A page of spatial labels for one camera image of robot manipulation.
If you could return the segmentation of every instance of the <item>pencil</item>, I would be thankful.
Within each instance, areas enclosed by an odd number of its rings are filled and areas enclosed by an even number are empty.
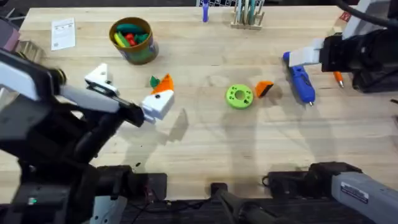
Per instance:
[[[338,85],[344,88],[343,76],[341,75],[341,72],[333,72],[333,74],[335,75],[335,79]]]

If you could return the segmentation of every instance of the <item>white paper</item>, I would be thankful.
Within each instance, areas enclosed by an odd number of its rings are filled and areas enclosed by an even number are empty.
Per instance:
[[[76,46],[75,19],[52,21],[51,50],[60,50]]]

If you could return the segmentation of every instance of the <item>orange tip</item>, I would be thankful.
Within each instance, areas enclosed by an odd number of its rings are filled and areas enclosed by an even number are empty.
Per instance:
[[[256,85],[256,96],[258,98],[265,96],[272,86],[274,86],[274,83],[271,81],[260,81]]]
[[[166,90],[173,90],[174,91],[174,84],[172,77],[170,74],[167,74],[162,81],[155,87],[154,91],[151,94],[160,93]]]

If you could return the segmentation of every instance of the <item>wooden tabletop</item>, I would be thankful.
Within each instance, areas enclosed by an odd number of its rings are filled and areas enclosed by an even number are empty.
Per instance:
[[[69,84],[107,63],[122,98],[137,104],[150,93],[149,78],[170,73],[175,104],[156,126],[124,124],[92,163],[129,164],[138,172],[165,172],[169,198],[203,198],[212,182],[226,182],[244,197],[265,197],[261,177],[271,170],[307,169],[311,163],[347,162],[398,189],[397,93],[364,95],[347,75],[341,89],[333,74],[307,67],[317,99],[297,103],[281,62],[285,51],[324,37],[341,11],[336,7],[265,7],[263,29],[231,29],[233,8],[210,8],[202,23],[199,7],[31,9],[22,40],[46,53],[43,63],[62,68]],[[108,39],[112,23],[136,16],[152,26],[160,54],[133,66]],[[75,18],[76,47],[50,50],[51,21]],[[227,88],[260,80],[275,83],[246,110],[225,100]],[[8,202],[18,183],[16,160],[0,155],[0,199]]]

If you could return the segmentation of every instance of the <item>blue glue gun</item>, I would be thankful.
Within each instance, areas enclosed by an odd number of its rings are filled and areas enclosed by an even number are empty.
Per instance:
[[[289,57],[290,52],[285,52],[283,60],[286,63],[290,75],[292,76],[292,82],[296,92],[300,99],[304,103],[309,103],[311,106],[315,101],[315,90],[313,89],[308,74],[306,73],[303,66],[293,66],[289,68]]]

